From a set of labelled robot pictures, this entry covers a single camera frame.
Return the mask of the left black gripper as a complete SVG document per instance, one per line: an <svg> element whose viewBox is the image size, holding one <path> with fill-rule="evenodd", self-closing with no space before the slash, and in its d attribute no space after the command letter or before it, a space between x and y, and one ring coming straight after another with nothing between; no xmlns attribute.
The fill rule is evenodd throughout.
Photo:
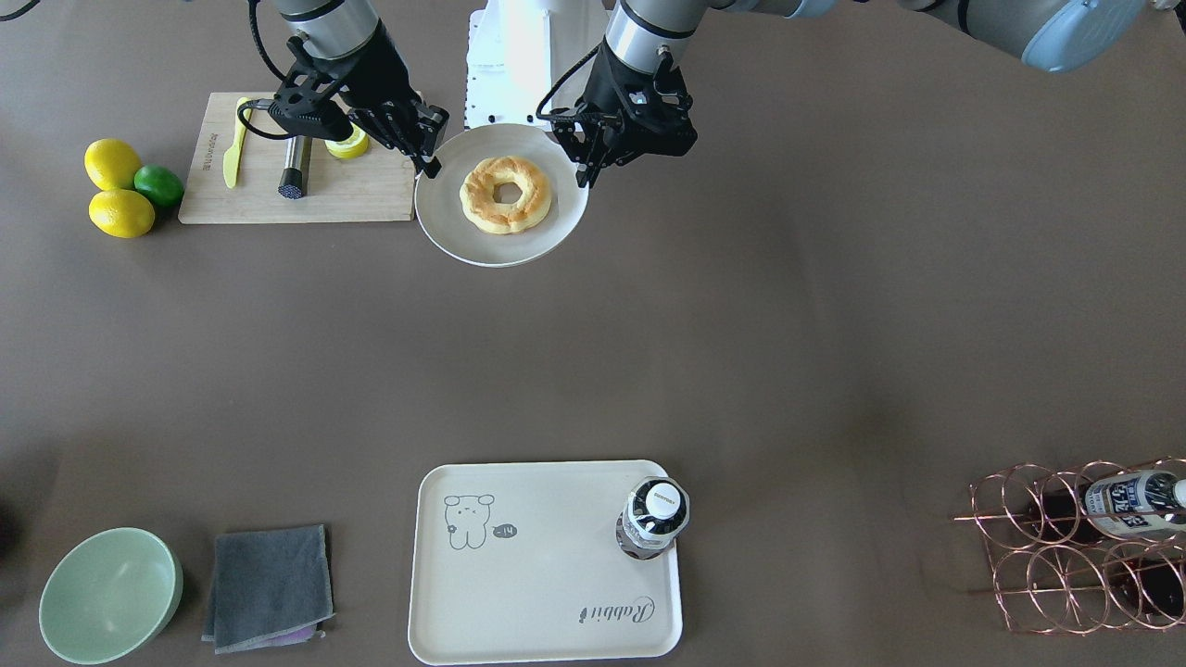
<svg viewBox="0 0 1186 667"><path fill-rule="evenodd" d="M586 63L593 63L576 102L547 110L551 134L578 165L578 186L597 186L602 169L621 169L636 157L686 155L699 140L689 116L693 97L671 50L662 44L655 53L658 64L653 72L639 72L604 42L548 90L547 100L551 100Z"/></svg>

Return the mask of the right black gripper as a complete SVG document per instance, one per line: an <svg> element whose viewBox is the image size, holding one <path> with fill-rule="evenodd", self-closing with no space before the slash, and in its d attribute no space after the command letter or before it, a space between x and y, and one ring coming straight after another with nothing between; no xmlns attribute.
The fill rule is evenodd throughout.
<svg viewBox="0 0 1186 667"><path fill-rule="evenodd" d="M389 150L412 160L417 176L434 179L442 169L435 155L449 114L412 89L410 74L388 37L372 37L351 53L317 58L323 72L343 82L340 99L352 122Z"/></svg>

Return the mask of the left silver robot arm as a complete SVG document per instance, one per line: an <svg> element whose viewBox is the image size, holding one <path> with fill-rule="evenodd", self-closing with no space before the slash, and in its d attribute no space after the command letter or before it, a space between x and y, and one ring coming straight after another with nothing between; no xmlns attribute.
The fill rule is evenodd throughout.
<svg viewBox="0 0 1186 667"><path fill-rule="evenodd" d="M686 55L708 17L803 27L857 8L856 1L617 1L597 45L569 68L587 72L580 93L557 103L560 85L551 84L536 116L550 123L576 185L594 188L602 170L644 155L686 155L699 140ZM1181 1L898 1L895 8L1048 74L1092 63L1140 15L1167 14L1182 25Z"/></svg>

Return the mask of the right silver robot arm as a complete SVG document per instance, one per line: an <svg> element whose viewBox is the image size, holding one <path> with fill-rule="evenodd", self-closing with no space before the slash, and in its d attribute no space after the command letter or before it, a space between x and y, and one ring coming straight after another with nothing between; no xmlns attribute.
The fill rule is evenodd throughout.
<svg viewBox="0 0 1186 667"><path fill-rule="evenodd" d="M280 72L268 56L248 4L256 50L281 84L270 100L240 103L236 117L255 135L283 141L308 136L345 141L356 131L409 157L416 173L433 179L434 155L449 114L412 89L410 74L369 1L276 1L291 30L294 61Z"/></svg>

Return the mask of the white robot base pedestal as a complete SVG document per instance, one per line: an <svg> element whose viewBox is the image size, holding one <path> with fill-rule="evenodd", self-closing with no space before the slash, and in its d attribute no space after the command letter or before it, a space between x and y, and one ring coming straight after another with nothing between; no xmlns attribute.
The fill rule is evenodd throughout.
<svg viewBox="0 0 1186 667"><path fill-rule="evenodd" d="M601 1L487 1L472 12L463 127L550 131L538 102L602 42L610 14Z"/></svg>

